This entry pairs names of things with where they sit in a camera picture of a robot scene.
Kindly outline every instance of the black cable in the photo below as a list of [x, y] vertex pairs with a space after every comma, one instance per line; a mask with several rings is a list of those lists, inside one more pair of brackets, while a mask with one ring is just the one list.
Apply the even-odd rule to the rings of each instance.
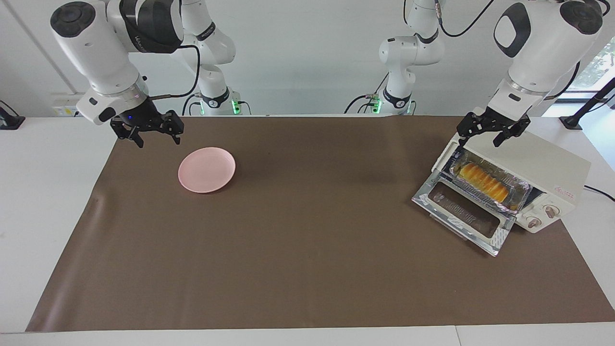
[[604, 191], [600, 191], [600, 190], [598, 190], [597, 188], [594, 188], [594, 187], [591, 187], [591, 186], [587, 186], [587, 185], [585, 185], [585, 188], [586, 188], [586, 189], [588, 189], [588, 190], [592, 190], [592, 191], [594, 191], [594, 192], [597, 192], [597, 193], [599, 193], [599, 194], [601, 194], [601, 195], [605, 195], [605, 196], [606, 196], [606, 197], [608, 197], [611, 201], [615, 202], [615, 197], [613, 197], [613, 196], [609, 195], [608, 193], [606, 193], [606, 192], [604, 192]]
[[[480, 17], [483, 16], [483, 14], [485, 14], [485, 12], [487, 12], [487, 10], [489, 9], [489, 7], [493, 4], [495, 0], [491, 0], [489, 1], [489, 3], [487, 4], [487, 6], [485, 6], [485, 8], [480, 11], [480, 13], [478, 14], [478, 16], [474, 19], [474, 21], [470, 24], [470, 26], [468, 26], [464, 31], [458, 33], [458, 34], [451, 34], [449, 32], [446, 31], [446, 29], [444, 29], [444, 24], [442, 23], [442, 18], [438, 16], [438, 22], [440, 24], [440, 28], [442, 29], [442, 32], [444, 32], [445, 35], [447, 35], [448, 37], [452, 37], [452, 38], [457, 38], [462, 36], [463, 34], [465, 34], [466, 32], [470, 31], [470, 29], [478, 22], [478, 20], [480, 19]], [[435, 0], [435, 3], [437, 5], [437, 7], [440, 7], [440, 3], [438, 2], [438, 0]]]
[[370, 102], [368, 102], [368, 103], [366, 103], [366, 104], [362, 105], [361, 107], [359, 107], [359, 111], [357, 112], [357, 114], [358, 114], [358, 113], [361, 113], [361, 110], [363, 109], [363, 107], [365, 107], [365, 110], [363, 110], [363, 113], [365, 114], [365, 113], [367, 112], [367, 110], [368, 110], [368, 109], [370, 109], [370, 106], [373, 106], [373, 105], [374, 105], [374, 104], [373, 104], [373, 103], [370, 103]]
[[198, 65], [196, 66], [196, 78], [194, 78], [194, 85], [192, 86], [192, 89], [190, 89], [189, 92], [185, 93], [185, 94], [181, 94], [181, 95], [158, 95], [158, 96], [154, 96], [154, 97], [150, 97], [150, 99], [152, 101], [156, 101], [156, 100], [163, 100], [163, 99], [180, 99], [182, 97], [186, 97], [190, 94], [192, 94], [194, 92], [194, 90], [196, 89], [196, 86], [199, 84], [199, 73], [200, 73], [200, 50], [197, 46], [195, 46], [194, 44], [189, 44], [187, 46], [180, 46], [178, 49], [186, 49], [186, 48], [194, 48], [196, 49], [196, 55], [197, 55], [197, 62]]
[[408, 2], [408, 0], [403, 0], [403, 22], [408, 25], [408, 19], [406, 18], [406, 2]]
[[568, 88], [573, 85], [574, 80], [576, 79], [577, 74], [579, 73], [579, 69], [581, 67], [581, 62], [577, 62], [576, 66], [574, 67], [574, 73], [572, 78], [570, 78], [570, 82], [568, 82], [568, 84], [566, 85], [566, 87], [564, 87], [564, 89], [562, 91], [560, 91], [559, 93], [555, 94], [555, 95], [551, 95], [551, 96], [547, 96], [544, 98], [545, 101], [549, 101], [549, 100], [555, 100], [557, 99], [559, 96], [562, 96], [566, 90], [568, 90]]
[[381, 81], [381, 82], [380, 82], [380, 85], [376, 88], [376, 91], [374, 91], [374, 94], [377, 94], [377, 93], [378, 93], [378, 91], [380, 90], [380, 87], [381, 87], [381, 86], [383, 86], [384, 81], [385, 81], [385, 80], [386, 80], [386, 78], [389, 76], [389, 73], [390, 73], [390, 72], [387, 72], [387, 73], [386, 73], [386, 75], [385, 75], [385, 76], [384, 76], [384, 78], [383, 78], [383, 81]]
[[602, 17], [604, 17], [605, 15], [608, 15], [609, 12], [611, 11], [611, 4], [607, 0], [597, 0], [597, 1], [602, 2], [606, 6], [606, 10], [604, 11], [604, 13], [602, 13]]
[[239, 101], [238, 104], [248, 106], [248, 111], [250, 111], [250, 115], [252, 115], [252, 108], [250, 107], [249, 103], [247, 103], [246, 101]]
[[196, 105], [196, 106], [200, 106], [200, 102], [193, 102], [193, 103], [190, 103], [190, 107], [188, 107], [188, 114], [189, 114], [190, 116], [192, 116], [192, 107], [194, 107], [195, 105]]
[[186, 108], [188, 107], [188, 102], [190, 102], [190, 100], [192, 100], [193, 97], [196, 97], [196, 94], [192, 94], [190, 95], [190, 97], [188, 97], [186, 99], [186, 101], [184, 102], [184, 108], [181, 109], [181, 116], [186, 115]]
[[0, 100], [0, 103], [2, 103], [3, 105], [5, 105], [6, 107], [8, 107], [13, 113], [15, 113], [15, 116], [20, 116], [14, 109], [13, 107], [9, 106], [6, 102]]
[[615, 97], [615, 94], [613, 94], [613, 96], [611, 96], [607, 101], [605, 101], [602, 105], [594, 108], [593, 110], [587, 111], [588, 113], [591, 113], [593, 111], [597, 111], [599, 109], [601, 109], [602, 107], [606, 106], [607, 103], [609, 103], [610, 101], [612, 101], [612, 99]]
[[361, 96], [357, 97], [356, 99], [352, 100], [352, 102], [348, 105], [348, 107], [346, 107], [346, 110], [344, 111], [344, 114], [348, 114], [348, 111], [350, 110], [350, 107], [352, 107], [352, 105], [357, 103], [357, 101], [359, 101], [360, 99], [369, 99], [369, 98], [370, 98], [369, 95], [361, 95]]

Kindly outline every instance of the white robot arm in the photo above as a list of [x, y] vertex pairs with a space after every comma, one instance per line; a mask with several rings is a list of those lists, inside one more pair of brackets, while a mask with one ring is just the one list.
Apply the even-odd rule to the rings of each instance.
[[484, 132], [500, 132], [499, 147], [530, 124], [527, 113], [592, 47], [603, 19], [596, 0], [516, 2], [499, 19], [494, 38], [513, 64], [487, 109], [469, 113], [457, 127], [461, 145]]
[[224, 74], [216, 65], [235, 59], [235, 44], [213, 22], [204, 0], [184, 0], [181, 6], [184, 45], [193, 44], [200, 50], [200, 66], [194, 54], [177, 51], [172, 56], [192, 72], [200, 68], [201, 106], [207, 115], [233, 115], [240, 112], [239, 94], [226, 85]]
[[139, 147], [139, 132], [158, 131], [179, 144], [184, 124], [160, 114], [128, 52], [172, 53], [181, 46], [180, 0], [86, 0], [60, 6], [50, 21], [55, 39], [90, 89], [79, 112], [101, 125], [111, 120], [120, 139]]
[[398, 36], [380, 45], [380, 60], [389, 69], [389, 81], [379, 92], [381, 113], [405, 114], [416, 76], [411, 66], [433, 65], [444, 57], [434, 0], [414, 0], [407, 17], [414, 36]]

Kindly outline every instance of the bread loaf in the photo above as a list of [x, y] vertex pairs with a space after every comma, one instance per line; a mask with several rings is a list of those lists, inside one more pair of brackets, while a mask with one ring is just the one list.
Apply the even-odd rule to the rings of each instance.
[[487, 172], [474, 163], [466, 164], [459, 172], [459, 176], [500, 203], [504, 202], [510, 193], [504, 184], [487, 174]]

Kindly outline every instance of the oven knob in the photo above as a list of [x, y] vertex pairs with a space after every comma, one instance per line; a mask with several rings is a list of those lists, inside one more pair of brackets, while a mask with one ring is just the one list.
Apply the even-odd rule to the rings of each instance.
[[539, 227], [540, 225], [542, 225], [542, 221], [540, 221], [539, 219], [535, 217], [528, 218], [528, 228], [529, 229]]
[[556, 218], [558, 215], [560, 215], [560, 210], [558, 207], [555, 206], [545, 206], [544, 207], [544, 212], [547, 213], [547, 216], [550, 219], [554, 219]]

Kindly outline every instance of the black stand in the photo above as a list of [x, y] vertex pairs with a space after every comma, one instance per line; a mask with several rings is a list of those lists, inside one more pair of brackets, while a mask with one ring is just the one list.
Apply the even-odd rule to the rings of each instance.
[[0, 107], [0, 130], [17, 130], [25, 119], [23, 116], [12, 116]]
[[587, 112], [592, 110], [595, 105], [602, 101], [602, 99], [605, 98], [613, 89], [615, 89], [615, 78], [611, 79], [611, 81], [607, 83], [601, 91], [598, 91], [598, 93], [592, 97], [591, 100], [587, 101], [587, 103], [573, 116], [560, 117], [561, 123], [569, 130], [583, 130], [581, 125], [579, 125], [581, 118], [583, 118]]

